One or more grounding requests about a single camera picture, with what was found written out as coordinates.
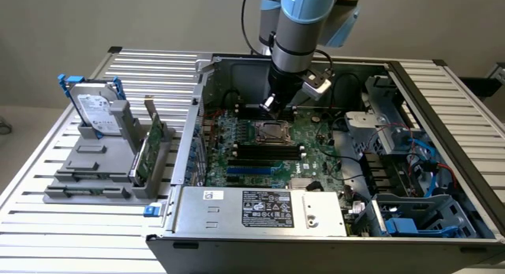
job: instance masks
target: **warning label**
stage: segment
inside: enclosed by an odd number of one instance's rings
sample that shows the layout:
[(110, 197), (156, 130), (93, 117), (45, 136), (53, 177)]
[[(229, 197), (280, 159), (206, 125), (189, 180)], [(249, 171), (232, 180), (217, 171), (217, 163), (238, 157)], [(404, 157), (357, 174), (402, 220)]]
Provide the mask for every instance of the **warning label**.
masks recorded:
[(290, 193), (242, 191), (242, 225), (256, 228), (293, 228)]

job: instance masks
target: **black cable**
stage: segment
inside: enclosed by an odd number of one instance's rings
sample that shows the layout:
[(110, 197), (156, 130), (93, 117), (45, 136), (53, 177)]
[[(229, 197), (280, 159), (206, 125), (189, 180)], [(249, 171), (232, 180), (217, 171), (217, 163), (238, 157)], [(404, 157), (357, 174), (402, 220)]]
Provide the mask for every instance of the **black cable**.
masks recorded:
[[(321, 125), (318, 126), (318, 128), (317, 128), (317, 131), (316, 131), (316, 137), (317, 137), (317, 135), (318, 135), (318, 132), (321, 131), (321, 128), (322, 128), (322, 123), (321, 123)], [(334, 155), (334, 154), (329, 154), (329, 153), (326, 153), (322, 149), (321, 149), (321, 145), (318, 145), (318, 150), (320, 150), (320, 152), (324, 154), (324, 155), (326, 155), (328, 157), (333, 157), (333, 158), (336, 158), (336, 159), (349, 159), (349, 160), (352, 160), (352, 161), (354, 161), (354, 162), (357, 162), (358, 164), (360, 164), (360, 161), (357, 160), (357, 159), (354, 159), (353, 157), (348, 157), (348, 156), (337, 156), (337, 155)]]
[(360, 176), (364, 176), (364, 175), (354, 175), (354, 176), (352, 176), (350, 178), (334, 178), (334, 177), (332, 176), (332, 179), (333, 179), (333, 180), (338, 180), (338, 181), (346, 181), (346, 180), (350, 180), (350, 179), (358, 178)]
[(330, 63), (330, 67), (328, 68), (328, 71), (333, 72), (333, 59), (332, 59), (332, 56), (326, 52), (324, 52), (322, 50), (320, 50), (320, 49), (316, 49), (314, 52), (318, 53), (318, 54), (321, 54), (321, 55), (324, 55), (326, 57), (328, 62)]
[(337, 119), (333, 120), (330, 124), (330, 131), (333, 131), (333, 125), (337, 123), (338, 120), (345, 120), (345, 117), (338, 117)]
[(328, 157), (334, 157), (336, 159), (348, 159), (348, 160), (352, 160), (357, 163), (360, 163), (360, 161), (357, 159), (354, 159), (353, 157), (348, 157), (348, 156), (337, 156), (334, 154), (329, 154), (326, 153), (324, 150), (321, 150), (321, 146), (318, 146), (318, 150), (322, 154), (325, 154)]
[(260, 52), (256, 51), (256, 49), (253, 48), (253, 46), (249, 43), (249, 39), (246, 39), (245, 26), (244, 26), (245, 1), (246, 0), (242, 1), (242, 10), (241, 10), (241, 14), (240, 14), (240, 22), (241, 22), (241, 26), (242, 26), (242, 36), (244, 36), (244, 40), (245, 40), (245, 43), (246, 43), (250, 51), (254, 52), (257, 55), (262, 55)]
[(358, 88), (360, 88), (360, 96), (358, 96), (358, 97), (360, 97), (360, 100), (361, 100), (362, 88), (361, 88), (361, 81), (360, 81), (360, 78), (358, 78), (358, 76), (357, 76), (354, 73), (345, 72), (345, 73), (340, 74), (340, 75), (337, 75), (337, 76), (334, 77), (333, 85), (332, 85), (330, 105), (328, 106), (329, 108), (332, 108), (332, 105), (333, 105), (333, 101), (334, 101), (334, 89), (336, 89), (336, 87), (337, 87), (338, 80), (340, 80), (340, 78), (344, 77), (344, 76), (353, 76), (353, 77), (354, 77), (356, 82), (357, 82), (357, 85), (358, 85)]
[(237, 96), (240, 96), (240, 91), (237, 89), (226, 89), (226, 91), (224, 92), (224, 95), (222, 95), (222, 98), (221, 98), (221, 109), (225, 109), (225, 101), (226, 101), (226, 96), (234, 92), (237, 94)]

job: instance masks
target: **robotic arm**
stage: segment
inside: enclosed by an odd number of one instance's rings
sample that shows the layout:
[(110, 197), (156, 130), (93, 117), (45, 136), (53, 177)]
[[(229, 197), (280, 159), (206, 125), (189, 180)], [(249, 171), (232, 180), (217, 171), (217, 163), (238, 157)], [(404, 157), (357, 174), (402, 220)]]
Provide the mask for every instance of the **robotic arm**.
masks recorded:
[(300, 89), (316, 100), (332, 86), (332, 68), (310, 68), (318, 44), (340, 47), (358, 16), (357, 0), (262, 0), (260, 42), (272, 52), (270, 92), (260, 107), (273, 118)]

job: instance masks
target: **metal grating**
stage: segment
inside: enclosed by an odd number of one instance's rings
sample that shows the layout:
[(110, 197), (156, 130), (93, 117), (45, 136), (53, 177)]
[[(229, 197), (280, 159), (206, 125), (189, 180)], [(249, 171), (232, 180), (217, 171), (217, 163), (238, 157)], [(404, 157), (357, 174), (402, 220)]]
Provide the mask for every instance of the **metal grating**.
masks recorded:
[[(449, 68), (401, 62), (428, 103), (505, 203), (505, 128)], [(412, 113), (404, 106), (409, 118)]]
[[(177, 131), (158, 196), (168, 195), (178, 142), (197, 85), (198, 55), (124, 50), (108, 58), (97, 78), (118, 76), (132, 113), (149, 116), (144, 96), (154, 96), (161, 120)], [(165, 273), (141, 234), (161, 218), (144, 218), (144, 207), (43, 203), (44, 189), (77, 138), (80, 119), (68, 107), (12, 186), (0, 196), (0, 272)]]

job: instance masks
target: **blue cable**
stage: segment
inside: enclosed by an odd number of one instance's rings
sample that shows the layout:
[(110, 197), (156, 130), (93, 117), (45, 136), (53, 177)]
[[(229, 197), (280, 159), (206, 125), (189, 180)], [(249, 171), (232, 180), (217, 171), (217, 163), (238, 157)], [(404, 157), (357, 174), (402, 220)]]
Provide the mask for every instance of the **blue cable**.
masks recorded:
[(430, 157), (433, 158), (434, 155), (436, 155), (436, 148), (432, 147), (430, 145), (428, 145), (428, 144), (426, 144), (425, 142), (422, 142), (421, 140), (417, 140), (417, 139), (410, 138), (410, 139), (409, 139), (409, 142), (412, 142), (412, 141), (416, 143), (416, 145), (421, 146), (422, 148), (425, 148), (425, 149), (429, 151), (429, 153), (430, 153)]
[(428, 192), (425, 194), (425, 198), (428, 198), (429, 196), (432, 196), (432, 193), (433, 193), (433, 190), (434, 190), (434, 186), (436, 186), (436, 173), (433, 173), (433, 176), (432, 176), (432, 183), (429, 185), (429, 189), (428, 189)]

